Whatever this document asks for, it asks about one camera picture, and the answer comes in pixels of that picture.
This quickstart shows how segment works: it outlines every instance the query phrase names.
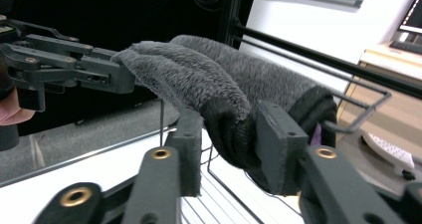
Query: wire rack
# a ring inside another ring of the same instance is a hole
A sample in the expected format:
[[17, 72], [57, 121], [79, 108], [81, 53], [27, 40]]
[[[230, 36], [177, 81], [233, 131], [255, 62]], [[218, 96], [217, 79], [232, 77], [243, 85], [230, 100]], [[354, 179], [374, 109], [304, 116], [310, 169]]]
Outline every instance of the wire rack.
[[212, 147], [203, 131], [201, 189], [181, 199], [182, 223], [303, 223], [298, 197], [280, 197], [257, 187]]

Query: white surface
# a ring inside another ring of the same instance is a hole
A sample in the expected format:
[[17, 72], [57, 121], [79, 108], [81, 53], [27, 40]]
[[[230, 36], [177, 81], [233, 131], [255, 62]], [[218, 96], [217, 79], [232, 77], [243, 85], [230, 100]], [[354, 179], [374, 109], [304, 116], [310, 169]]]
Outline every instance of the white surface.
[[384, 139], [370, 133], [364, 132], [362, 134], [366, 143], [380, 156], [391, 162], [397, 167], [401, 167], [406, 171], [411, 171], [415, 168], [412, 159], [412, 154], [405, 151], [398, 146], [385, 141]]
[[[364, 0], [360, 8], [353, 8], [315, 0], [254, 0], [247, 27], [357, 64], [366, 48], [391, 39], [411, 2]], [[275, 58], [248, 45], [241, 50]], [[343, 81], [296, 63], [287, 66], [338, 91], [346, 87]]]
[[[202, 147], [205, 148], [211, 142], [205, 131], [202, 136]], [[110, 189], [136, 175], [143, 155], [158, 144], [159, 137], [155, 136], [0, 188], [0, 223], [32, 223], [57, 192], [77, 182], [94, 182], [103, 190]], [[208, 157], [209, 152], [202, 154], [203, 161]], [[267, 196], [249, 181], [242, 170], [228, 165], [221, 158], [213, 160], [211, 168], [265, 223], [303, 223], [297, 213], [298, 197], [281, 198], [292, 206], [289, 207], [279, 199]], [[207, 173], [206, 165], [202, 171], [202, 195], [182, 199], [183, 217], [190, 223], [255, 223]]]

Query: wall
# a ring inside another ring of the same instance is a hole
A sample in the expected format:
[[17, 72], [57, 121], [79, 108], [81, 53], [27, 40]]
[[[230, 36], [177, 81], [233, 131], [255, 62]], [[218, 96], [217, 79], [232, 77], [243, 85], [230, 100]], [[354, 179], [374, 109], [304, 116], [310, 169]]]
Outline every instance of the wall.
[[[255, 0], [247, 27], [357, 64], [367, 47], [387, 42], [412, 0], [364, 0], [360, 8], [317, 0]], [[286, 64], [326, 83], [324, 74], [309, 71], [248, 45], [241, 50]], [[346, 83], [329, 79], [343, 91]]]

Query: metal rod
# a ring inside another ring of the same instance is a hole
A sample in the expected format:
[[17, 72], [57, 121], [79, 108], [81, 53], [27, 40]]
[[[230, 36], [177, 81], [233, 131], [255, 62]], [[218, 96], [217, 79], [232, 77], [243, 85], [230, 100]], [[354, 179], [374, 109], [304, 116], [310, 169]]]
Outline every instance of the metal rod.
[[258, 223], [264, 224], [264, 222], [246, 205], [231, 189], [228, 187], [212, 170], [211, 170], [211, 161], [207, 165], [208, 173], [251, 215]]
[[413, 84], [413, 83], [404, 81], [402, 79], [394, 78], [392, 76], [369, 71], [367, 69], [362, 68], [361, 66], [358, 66], [357, 64], [349, 63], [344, 60], [311, 50], [309, 48], [305, 48], [305, 47], [293, 44], [291, 42], [278, 39], [268, 34], [264, 34], [264, 33], [255, 31], [253, 29], [249, 29], [247, 27], [242, 26], [240, 22], [234, 22], [234, 24], [232, 25], [232, 29], [234, 30], [233, 31], [234, 34], [237, 32], [238, 34], [247, 35], [249, 37], [258, 39], [260, 41], [271, 44], [278, 48], [288, 50], [290, 52], [296, 53], [298, 55], [309, 58], [316, 62], [325, 64], [332, 68], [339, 69], [346, 73], [353, 74], [355, 76], [361, 77], [371, 82], [380, 84], [384, 87], [390, 88], [392, 90], [395, 90], [400, 93], [422, 100], [422, 86], [421, 85]]
[[373, 85], [368, 84], [368, 83], [364, 83], [362, 81], [357, 81], [357, 80], [355, 80], [353, 78], [349, 78], [347, 76], [344, 76], [344, 75], [340, 74], [339, 72], [334, 72], [334, 71], [330, 71], [329, 69], [322, 68], [322, 67], [317, 66], [317, 65], [313, 64], [311, 61], [308, 61], [308, 60], [306, 60], [306, 59], [304, 59], [302, 57], [294, 56], [294, 55], [287, 54], [287, 53], [282, 53], [282, 52], [279, 52], [279, 51], [275, 51], [275, 50], [270, 49], [268, 47], [259, 45], [257, 43], [254, 43], [254, 42], [251, 42], [251, 41], [248, 41], [248, 40], [245, 40], [243, 38], [236, 37], [236, 36], [234, 36], [233, 39], [235, 41], [244, 42], [246, 44], [252, 45], [252, 46], [257, 47], [257, 48], [260, 48], [260, 49], [265, 50], [267, 52], [271, 52], [273, 54], [276, 54], [276, 55], [279, 55], [279, 56], [282, 56], [282, 57], [289, 58], [289, 59], [291, 59], [293, 61], [296, 61], [296, 62], [299, 62], [299, 63], [301, 63], [301, 64], [303, 64], [305, 66], [308, 66], [308, 67], [314, 68], [316, 70], [325, 72], [325, 73], [327, 73], [329, 75], [338, 77], [340, 79], [344, 79], [344, 80], [350, 81], [351, 83], [356, 83], [359, 86], [365, 87], [365, 88], [367, 88], [369, 90], [373, 90], [374, 92], [380, 93], [382, 95], [382, 97], [378, 101], [376, 101], [372, 105], [368, 105], [368, 104], [366, 104], [366, 103], [364, 103], [362, 101], [359, 101], [357, 99], [354, 99], [352, 97], [348, 97], [348, 96], [345, 96], [344, 94], [341, 94], [339, 92], [332, 91], [332, 94], [334, 96], [339, 97], [339, 98], [341, 98], [343, 100], [346, 100], [346, 101], [348, 101], [348, 102], [350, 102], [350, 103], [352, 103], [352, 104], [354, 104], [354, 105], [356, 105], [358, 107], [361, 107], [361, 108], [365, 109], [365, 111], [362, 112], [347, 127], [340, 126], [340, 125], [338, 125], [338, 124], [336, 124], [334, 122], [328, 121], [328, 120], [324, 121], [321, 125], [323, 127], [327, 128], [328, 130], [331, 130], [331, 131], [334, 131], [334, 132], [343, 132], [343, 133], [352, 133], [352, 132], [356, 131], [366, 121], [367, 118], [369, 118], [371, 115], [373, 115], [376, 112], [376, 110], [378, 110], [383, 104], [385, 104], [391, 98], [391, 93], [388, 92], [388, 91], [386, 91], [386, 90], [383, 90], [381, 88], [378, 88], [378, 87], [373, 86]]
[[160, 113], [159, 113], [159, 145], [163, 146], [163, 133], [164, 133], [164, 100], [160, 100]]

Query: screw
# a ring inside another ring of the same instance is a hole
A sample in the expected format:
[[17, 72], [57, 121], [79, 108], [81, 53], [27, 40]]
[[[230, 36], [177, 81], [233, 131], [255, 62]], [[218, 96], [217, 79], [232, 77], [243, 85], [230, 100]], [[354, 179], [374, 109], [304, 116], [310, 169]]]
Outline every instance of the screw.
[[37, 60], [35, 58], [27, 58], [25, 59], [25, 61], [29, 62], [29, 63], [36, 63]]
[[75, 59], [73, 59], [73, 58], [65, 58], [65, 61], [68, 62], [68, 63], [73, 62], [74, 60]]

